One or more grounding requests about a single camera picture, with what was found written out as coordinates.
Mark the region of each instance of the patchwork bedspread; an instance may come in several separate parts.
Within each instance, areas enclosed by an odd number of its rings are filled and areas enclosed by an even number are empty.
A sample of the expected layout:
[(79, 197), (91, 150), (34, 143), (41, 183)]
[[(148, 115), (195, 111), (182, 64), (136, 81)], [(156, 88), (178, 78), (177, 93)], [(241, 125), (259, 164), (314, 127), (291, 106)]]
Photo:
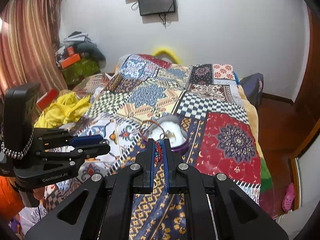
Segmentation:
[[(110, 175), (133, 163), (146, 149), (138, 131), (141, 122), (165, 115), (176, 115), (188, 134), (184, 162), (209, 175), (227, 174), (259, 203), (260, 157), (232, 66), (182, 66), (128, 55), (70, 129), (79, 135), (101, 134), (109, 140), (111, 154), (86, 161), (77, 178), (47, 187), (45, 209), (54, 208), (94, 172)], [(155, 169), (154, 185), (153, 194), (134, 197), (129, 239), (185, 239), (184, 196), (164, 193), (162, 165)]]

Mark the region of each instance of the metal bolt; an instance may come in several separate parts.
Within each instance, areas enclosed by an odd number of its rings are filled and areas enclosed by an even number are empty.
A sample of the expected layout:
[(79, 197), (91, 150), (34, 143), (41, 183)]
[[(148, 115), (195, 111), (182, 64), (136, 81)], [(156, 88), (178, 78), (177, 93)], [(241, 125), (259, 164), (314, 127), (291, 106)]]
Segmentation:
[(100, 174), (93, 174), (93, 175), (91, 176), (91, 179), (92, 179), (93, 181), (99, 181), (100, 179), (102, 179), (102, 176), (101, 176)]
[(178, 165), (178, 168), (179, 168), (180, 170), (186, 170), (187, 168), (189, 168), (189, 166), (188, 166), (188, 164), (186, 164), (186, 163), (180, 163), (180, 164)]
[(131, 164), (130, 169), (133, 171), (136, 171), (136, 170), (140, 169), (140, 165), (137, 163)]
[(224, 181), (224, 180), (227, 179), (227, 176), (226, 176), (226, 174), (224, 174), (224, 173), (218, 173), (218, 174), (217, 174), (217, 179), (218, 179), (218, 180), (221, 180), (221, 181)]

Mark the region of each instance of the striped curtain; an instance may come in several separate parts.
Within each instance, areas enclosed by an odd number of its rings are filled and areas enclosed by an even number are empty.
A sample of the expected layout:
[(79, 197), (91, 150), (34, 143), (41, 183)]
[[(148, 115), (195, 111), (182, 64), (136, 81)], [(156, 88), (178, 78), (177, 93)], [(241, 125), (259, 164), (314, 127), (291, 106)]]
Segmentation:
[(27, 82), (41, 83), (40, 95), (67, 88), (54, 59), (59, 39), (53, 23), (60, 16), (52, 10), (54, 1), (59, 0), (10, 0), (0, 14), (1, 97), (7, 88)]

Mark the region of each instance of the brown floor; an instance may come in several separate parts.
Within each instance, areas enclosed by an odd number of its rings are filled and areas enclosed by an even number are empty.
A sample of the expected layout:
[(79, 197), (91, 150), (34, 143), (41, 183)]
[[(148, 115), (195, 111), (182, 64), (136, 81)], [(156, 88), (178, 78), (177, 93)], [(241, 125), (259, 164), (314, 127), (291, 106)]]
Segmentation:
[(273, 189), (260, 196), (260, 205), (275, 217), (284, 214), (282, 200), (292, 181), (290, 154), (310, 133), (314, 123), (307, 115), (298, 113), (292, 105), (266, 98), (258, 107), (258, 116), (258, 141), (274, 185)]

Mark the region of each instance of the green cloth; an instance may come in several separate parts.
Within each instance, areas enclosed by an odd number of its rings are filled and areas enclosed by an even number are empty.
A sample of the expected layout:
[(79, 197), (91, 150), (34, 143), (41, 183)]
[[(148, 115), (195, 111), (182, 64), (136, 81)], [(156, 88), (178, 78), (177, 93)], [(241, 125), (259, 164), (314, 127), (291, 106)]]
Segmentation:
[(271, 174), (268, 170), (268, 167), (266, 165), (266, 161), (263, 158), (260, 158), (261, 160), (261, 188), (260, 193), (263, 193), (267, 191), (268, 189), (271, 189), (273, 187)]
[(82, 58), (71, 66), (64, 68), (62, 74), (67, 85), (79, 83), (82, 79), (80, 77), (89, 77), (99, 71), (99, 65), (96, 61)]

